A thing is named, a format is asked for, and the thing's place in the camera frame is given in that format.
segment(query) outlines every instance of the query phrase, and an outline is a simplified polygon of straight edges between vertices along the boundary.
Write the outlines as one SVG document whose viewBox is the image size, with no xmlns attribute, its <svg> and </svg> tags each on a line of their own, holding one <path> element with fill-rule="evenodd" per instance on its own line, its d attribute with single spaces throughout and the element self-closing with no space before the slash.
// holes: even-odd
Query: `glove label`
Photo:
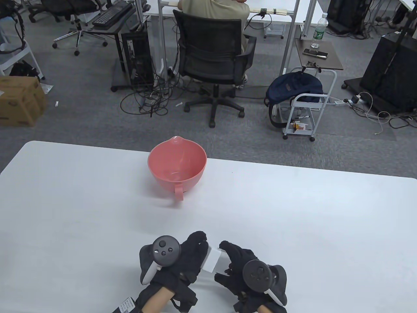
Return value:
<svg viewBox="0 0 417 313">
<path fill-rule="evenodd" d="M 127 298 L 119 305 L 120 313 L 130 313 L 136 307 L 135 302 L 131 297 Z"/>
</svg>

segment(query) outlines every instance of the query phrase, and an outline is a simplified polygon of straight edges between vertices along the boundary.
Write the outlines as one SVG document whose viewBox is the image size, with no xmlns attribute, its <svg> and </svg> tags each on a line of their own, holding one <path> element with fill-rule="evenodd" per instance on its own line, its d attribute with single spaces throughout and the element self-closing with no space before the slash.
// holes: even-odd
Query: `vr controller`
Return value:
<svg viewBox="0 0 417 313">
<path fill-rule="evenodd" d="M 179 259 L 180 254 L 181 245 L 172 236 L 161 236 L 153 244 L 143 246 L 139 252 L 142 269 L 141 284 L 149 284 L 158 270 L 164 266 L 173 265 Z M 230 260 L 227 254 L 221 249 L 209 246 L 201 269 L 212 273 L 219 263 L 222 263 L 224 270 L 228 268 Z M 279 306 L 287 304 L 286 272 L 282 266 L 268 266 L 262 261 L 252 260 L 243 268 L 243 279 L 249 288 L 269 295 Z"/>
<path fill-rule="evenodd" d="M 151 282 L 156 272 L 164 266 L 173 265 L 181 254 L 181 245 L 172 236 L 158 237 L 153 244 L 143 246 L 139 252 L 141 261 L 141 284 Z"/>
<path fill-rule="evenodd" d="M 243 280 L 253 291 L 265 293 L 279 306 L 286 306 L 286 272 L 281 265 L 268 266 L 252 260 L 243 267 Z"/>
</svg>

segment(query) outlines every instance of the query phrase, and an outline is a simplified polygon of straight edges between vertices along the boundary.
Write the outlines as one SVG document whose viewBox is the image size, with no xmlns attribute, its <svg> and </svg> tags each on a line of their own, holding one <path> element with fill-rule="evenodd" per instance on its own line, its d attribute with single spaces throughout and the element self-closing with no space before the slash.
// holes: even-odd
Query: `office chair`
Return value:
<svg viewBox="0 0 417 313">
<path fill-rule="evenodd" d="M 39 13 L 42 13 L 42 12 L 49 12 L 48 8 L 44 6 L 42 3 L 29 4 L 27 5 L 27 9 L 29 11 L 29 20 L 32 23 L 36 23 L 35 15 L 38 15 Z M 49 12 L 49 13 L 52 14 L 52 16 L 55 18 L 55 21 L 57 23 L 61 21 L 55 13 L 52 13 L 52 12 Z"/>
<path fill-rule="evenodd" d="M 242 53 L 241 20 L 199 18 L 174 10 L 180 30 L 179 73 L 203 82 L 213 83 L 213 96 L 186 102 L 184 112 L 198 104 L 211 104 L 209 127 L 214 121 L 218 105 L 229 106 L 245 117 L 245 109 L 224 97 L 235 97 L 235 88 L 221 94 L 219 85 L 241 85 L 245 71 L 252 66 L 256 37 L 246 36 L 248 45 Z"/>
<path fill-rule="evenodd" d="M 74 51 L 75 56 L 78 56 L 80 54 L 78 46 L 80 44 L 80 39 L 83 35 L 99 38 L 103 40 L 103 46 L 107 46 L 108 43 L 104 37 L 85 32 L 81 28 L 81 21 L 78 18 L 78 15 L 80 14 L 102 11 L 103 7 L 100 0 L 41 0 L 41 3 L 48 12 L 51 12 L 56 16 L 64 16 L 66 20 L 70 20 L 71 15 L 74 15 L 75 17 L 74 23 L 76 25 L 76 29 L 70 28 L 68 34 L 54 39 L 54 43 L 52 45 L 54 49 L 58 48 L 58 41 L 68 38 L 72 35 L 77 35 L 77 42 Z"/>
</svg>

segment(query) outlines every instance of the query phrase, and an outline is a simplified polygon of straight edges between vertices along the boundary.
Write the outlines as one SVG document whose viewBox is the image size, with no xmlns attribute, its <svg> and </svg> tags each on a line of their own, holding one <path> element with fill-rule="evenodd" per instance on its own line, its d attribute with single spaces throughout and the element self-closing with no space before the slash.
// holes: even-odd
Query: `computer tower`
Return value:
<svg viewBox="0 0 417 313">
<path fill-rule="evenodd" d="M 361 32 L 372 0 L 331 0 L 327 11 L 329 27 L 337 34 Z"/>
<path fill-rule="evenodd" d="M 417 108 L 417 40 L 405 36 L 390 64 L 389 51 L 393 51 L 398 37 L 398 33 L 381 37 L 360 86 L 407 112 Z M 386 73 L 384 64 L 390 64 Z"/>
<path fill-rule="evenodd" d="M 122 34 L 122 43 L 132 87 L 153 86 L 153 66 L 147 29 Z"/>
</svg>

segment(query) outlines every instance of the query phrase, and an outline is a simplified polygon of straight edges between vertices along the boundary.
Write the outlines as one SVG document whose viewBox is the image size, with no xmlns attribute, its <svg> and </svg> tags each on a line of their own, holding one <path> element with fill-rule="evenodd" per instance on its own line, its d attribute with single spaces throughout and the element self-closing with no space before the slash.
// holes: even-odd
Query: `beige shirt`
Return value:
<svg viewBox="0 0 417 313">
<path fill-rule="evenodd" d="M 242 33 L 249 17 L 249 6 L 234 0 L 183 0 L 183 12 L 201 18 L 219 20 L 242 20 Z M 246 38 L 242 35 L 242 51 L 245 51 Z"/>
</svg>

